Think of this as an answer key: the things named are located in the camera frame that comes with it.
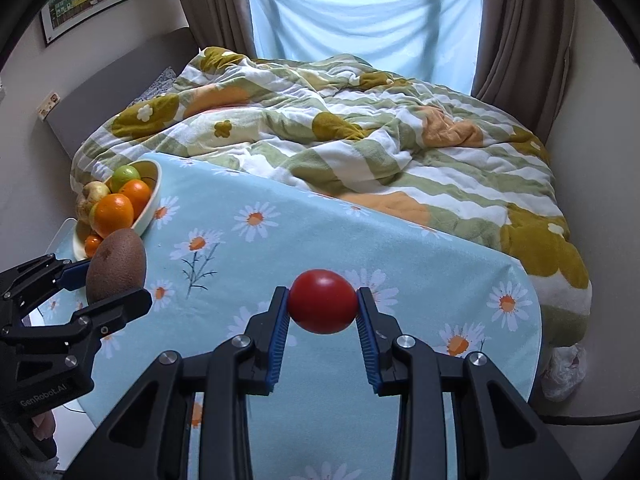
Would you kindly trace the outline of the person's left hand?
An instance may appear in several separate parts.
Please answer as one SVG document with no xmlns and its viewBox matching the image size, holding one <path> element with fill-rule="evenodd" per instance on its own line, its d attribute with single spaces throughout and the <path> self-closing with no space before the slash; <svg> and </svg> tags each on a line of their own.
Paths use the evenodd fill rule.
<svg viewBox="0 0 640 480">
<path fill-rule="evenodd" d="M 48 440 L 54 436 L 56 423 L 54 415 L 51 411 L 37 415 L 32 419 L 34 428 L 32 433 L 38 441 Z"/>
</svg>

